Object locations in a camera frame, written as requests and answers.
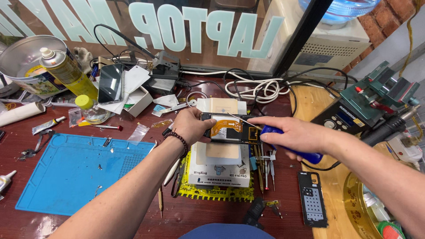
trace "wooden desk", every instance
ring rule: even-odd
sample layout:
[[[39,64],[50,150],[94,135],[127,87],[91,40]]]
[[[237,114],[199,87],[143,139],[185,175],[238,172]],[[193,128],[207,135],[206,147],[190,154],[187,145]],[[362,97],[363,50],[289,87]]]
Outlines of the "wooden desk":
[[[295,86],[293,87],[297,95],[298,109],[295,117],[310,121],[316,117],[334,100],[329,96],[329,92],[324,89]],[[386,143],[379,143],[374,147],[379,152],[393,158],[387,150]],[[336,162],[336,159],[325,155],[317,168],[328,168]],[[302,165],[304,171],[319,173],[322,184],[323,199],[325,201],[326,215],[328,217],[327,228],[313,228],[314,239],[344,238],[360,239],[357,231],[352,226],[345,211],[343,202],[343,187],[350,170],[343,164],[329,171],[315,171]]]
[[[216,80],[223,86],[221,79],[191,76],[187,76],[187,79],[192,83],[203,80]],[[212,97],[227,97],[217,86],[212,84],[194,87],[192,91],[202,91]],[[108,129],[100,131],[97,128],[88,126],[69,128],[68,120],[56,125],[53,129],[64,134],[127,139],[136,128],[137,122],[150,126],[152,123],[160,120],[167,118],[174,119],[176,117],[174,113],[164,115],[162,118],[153,116],[151,112],[154,106],[154,104],[149,105],[135,119],[129,114],[122,114],[112,117],[107,122],[110,125],[122,125],[124,127],[122,132]],[[289,96],[279,97],[276,101],[262,107],[263,112],[268,115],[278,117],[289,116]],[[304,111],[302,107],[300,104],[299,112]],[[12,183],[2,193],[5,198],[0,201],[0,238],[46,238],[68,218],[68,216],[20,211],[14,208],[44,151],[42,150],[35,157],[25,162],[16,161],[21,151],[34,148],[37,143],[38,136],[32,136],[31,128],[53,118],[59,118],[61,116],[68,117],[68,109],[70,108],[50,107],[43,114],[2,127],[6,135],[0,141],[0,174],[5,175],[13,170],[17,170],[17,173],[13,177]],[[158,140],[158,143],[161,143],[161,133],[164,129],[164,127],[151,128],[145,136],[144,141],[154,142]],[[268,191],[264,194],[264,197],[269,200],[278,199],[281,201],[280,212],[283,215],[283,219],[279,219],[267,208],[264,211],[264,216],[259,221],[264,225],[265,231],[275,238],[313,238],[311,228],[304,225],[301,211],[297,179],[297,171],[301,170],[301,165],[285,157],[283,154],[278,154],[277,158],[275,163],[276,191]],[[255,195],[261,196],[257,182],[258,179],[255,178]],[[170,196],[171,188],[169,186],[163,190],[164,218],[161,219],[158,212],[158,198],[156,197],[152,201],[135,238],[177,238],[207,223],[241,223],[243,216],[250,206],[249,203],[243,202],[217,202],[195,200],[186,197],[172,198]]]

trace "blue silicone repair mat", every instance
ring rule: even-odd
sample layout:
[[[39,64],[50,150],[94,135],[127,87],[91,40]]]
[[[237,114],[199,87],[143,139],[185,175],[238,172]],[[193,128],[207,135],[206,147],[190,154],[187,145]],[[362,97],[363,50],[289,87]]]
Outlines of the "blue silicone repair mat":
[[[97,195],[140,163],[154,146],[112,139],[103,147],[105,140],[55,134],[15,209],[71,216],[94,198],[98,186],[102,188]]]

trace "white cap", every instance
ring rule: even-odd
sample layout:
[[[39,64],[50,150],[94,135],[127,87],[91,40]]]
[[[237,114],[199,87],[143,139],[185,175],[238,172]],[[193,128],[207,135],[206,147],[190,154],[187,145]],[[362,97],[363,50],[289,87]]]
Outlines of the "white cap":
[[[54,56],[54,51],[51,51],[46,47],[41,48],[40,52],[41,52],[41,55],[43,56],[43,58],[46,58],[46,59]]]
[[[12,178],[12,176],[16,173],[16,170],[14,170],[13,172],[9,173],[8,175],[6,175],[5,177],[10,179]]]
[[[62,120],[66,119],[65,116],[62,116],[60,118],[55,119],[56,122],[61,122]]]
[[[373,204],[375,204],[377,202],[377,199],[369,192],[363,194],[363,197],[365,199],[365,203],[366,203],[366,207],[370,207]]]

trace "glass window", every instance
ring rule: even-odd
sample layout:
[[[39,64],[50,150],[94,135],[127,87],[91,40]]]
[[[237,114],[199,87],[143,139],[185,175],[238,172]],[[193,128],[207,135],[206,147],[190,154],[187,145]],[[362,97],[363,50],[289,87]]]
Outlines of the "glass window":
[[[178,57],[183,66],[273,72],[309,0],[5,0],[0,1],[1,41],[53,35],[69,49],[84,47],[110,57],[93,32],[114,27],[156,54]],[[103,27],[98,38],[114,54],[128,42]],[[314,63],[303,56],[298,63]]]

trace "paper roll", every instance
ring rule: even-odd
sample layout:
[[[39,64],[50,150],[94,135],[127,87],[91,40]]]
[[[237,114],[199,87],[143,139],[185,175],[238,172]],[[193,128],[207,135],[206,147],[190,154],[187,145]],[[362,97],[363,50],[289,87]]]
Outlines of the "paper roll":
[[[46,107],[39,102],[27,104],[0,115],[0,127],[20,121],[46,111]]]

